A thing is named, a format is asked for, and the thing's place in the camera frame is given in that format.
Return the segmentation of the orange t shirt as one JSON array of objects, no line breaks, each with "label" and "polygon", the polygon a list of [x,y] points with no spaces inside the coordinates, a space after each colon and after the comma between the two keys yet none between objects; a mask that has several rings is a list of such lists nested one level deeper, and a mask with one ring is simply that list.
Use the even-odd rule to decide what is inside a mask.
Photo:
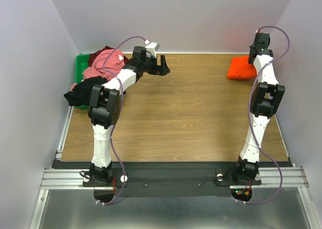
[{"label": "orange t shirt", "polygon": [[234,57],[231,60],[227,78],[229,80],[250,80],[257,76],[257,71],[252,64],[248,63],[249,56]]}]

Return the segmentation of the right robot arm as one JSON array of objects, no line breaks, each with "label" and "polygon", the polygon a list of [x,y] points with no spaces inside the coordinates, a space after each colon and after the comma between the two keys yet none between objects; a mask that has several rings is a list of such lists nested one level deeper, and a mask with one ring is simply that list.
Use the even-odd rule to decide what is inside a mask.
[{"label": "right robot arm", "polygon": [[270,35],[257,31],[250,46],[248,63],[257,72],[248,104],[249,130],[238,157],[232,179],[238,184],[260,180],[259,160],[266,127],[276,114],[285,93],[285,87],[276,79],[273,51],[269,49]]}]

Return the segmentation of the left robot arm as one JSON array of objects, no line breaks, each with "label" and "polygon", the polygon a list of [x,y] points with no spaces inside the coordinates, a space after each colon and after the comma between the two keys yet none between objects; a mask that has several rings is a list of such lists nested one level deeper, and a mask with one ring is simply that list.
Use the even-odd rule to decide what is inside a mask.
[{"label": "left robot arm", "polygon": [[111,138],[121,111],[121,96],[145,72],[162,76],[170,73],[164,55],[160,56],[160,65],[157,63],[158,48],[157,42],[134,47],[132,58],[116,76],[103,85],[93,86],[88,116],[94,131],[94,153],[85,180],[99,186],[112,182]]}]

